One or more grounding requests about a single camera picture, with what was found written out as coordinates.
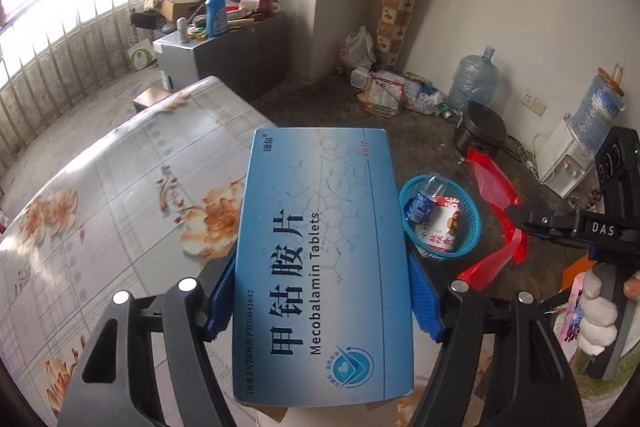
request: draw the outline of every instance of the blue water bottle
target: blue water bottle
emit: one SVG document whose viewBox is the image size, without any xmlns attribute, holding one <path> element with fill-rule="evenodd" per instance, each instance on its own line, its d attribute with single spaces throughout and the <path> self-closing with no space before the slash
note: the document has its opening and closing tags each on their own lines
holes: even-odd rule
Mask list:
<svg viewBox="0 0 640 427">
<path fill-rule="evenodd" d="M 227 31 L 226 0 L 206 0 L 207 37 L 219 37 Z"/>
</svg>

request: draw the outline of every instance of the power outlet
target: power outlet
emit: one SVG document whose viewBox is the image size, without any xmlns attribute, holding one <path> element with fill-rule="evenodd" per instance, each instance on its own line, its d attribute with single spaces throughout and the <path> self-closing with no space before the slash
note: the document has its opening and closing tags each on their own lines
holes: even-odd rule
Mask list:
<svg viewBox="0 0 640 427">
<path fill-rule="evenodd" d="M 524 105 L 526 105 L 530 109 L 533 107 L 533 103 L 535 101 L 536 101 L 536 97 L 527 91 L 524 92 L 524 94 L 522 95 L 522 99 L 520 100 L 520 102 L 522 102 Z"/>
<path fill-rule="evenodd" d="M 539 98 L 536 98 L 533 101 L 533 105 L 531 106 L 531 110 L 538 116 L 542 116 L 542 114 L 545 112 L 546 109 L 546 103 L 544 103 L 542 100 L 540 100 Z"/>
</svg>

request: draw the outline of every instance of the blue basket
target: blue basket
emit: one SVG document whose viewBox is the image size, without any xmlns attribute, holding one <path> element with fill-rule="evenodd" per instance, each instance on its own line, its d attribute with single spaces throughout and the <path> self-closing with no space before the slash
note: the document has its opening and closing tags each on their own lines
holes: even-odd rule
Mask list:
<svg viewBox="0 0 640 427">
<path fill-rule="evenodd" d="M 438 261 L 444 261 L 445 259 L 451 259 L 452 257 L 461 257 L 476 247 L 480 239 L 480 230 L 482 227 L 478 208 L 476 207 L 474 200 L 471 199 L 471 196 L 466 193 L 464 188 L 452 181 L 449 181 L 444 193 L 445 196 L 459 199 L 460 210 L 462 211 L 460 227 L 456 234 L 456 241 L 454 243 L 454 250 L 450 252 L 435 250 L 434 248 L 425 245 L 415 234 L 414 229 L 411 226 L 411 221 L 404 216 L 404 206 L 407 201 L 413 198 L 418 191 L 420 191 L 422 184 L 432 175 L 433 174 L 425 174 L 424 176 L 416 176 L 415 178 L 407 181 L 404 184 L 404 187 L 402 187 L 402 190 L 400 191 L 402 226 L 422 255 L 431 257 L 432 259 L 437 259 Z"/>
</svg>

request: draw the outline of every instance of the circular blue logo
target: circular blue logo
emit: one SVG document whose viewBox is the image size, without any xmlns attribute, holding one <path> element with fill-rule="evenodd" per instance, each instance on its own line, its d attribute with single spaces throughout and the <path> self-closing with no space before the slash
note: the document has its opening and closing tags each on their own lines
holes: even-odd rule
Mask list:
<svg viewBox="0 0 640 427">
<path fill-rule="evenodd" d="M 326 368 L 327 378 L 336 387 L 358 387 L 373 374 L 373 359 L 359 347 L 337 347 Z"/>
</svg>

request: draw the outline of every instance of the blue gripper pad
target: blue gripper pad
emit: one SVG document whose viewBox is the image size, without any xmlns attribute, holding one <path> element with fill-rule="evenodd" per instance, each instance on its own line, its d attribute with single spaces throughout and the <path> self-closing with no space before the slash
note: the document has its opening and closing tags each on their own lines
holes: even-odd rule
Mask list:
<svg viewBox="0 0 640 427">
<path fill-rule="evenodd" d="M 214 341 L 220 331 L 225 331 L 234 311 L 234 283 L 236 281 L 236 259 L 225 269 L 220 282 L 209 298 L 209 318 L 204 326 L 205 338 Z"/>
<path fill-rule="evenodd" d="M 408 254 L 411 308 L 418 326 L 435 342 L 442 340 L 444 325 L 440 318 L 440 300 L 415 256 Z"/>
</svg>

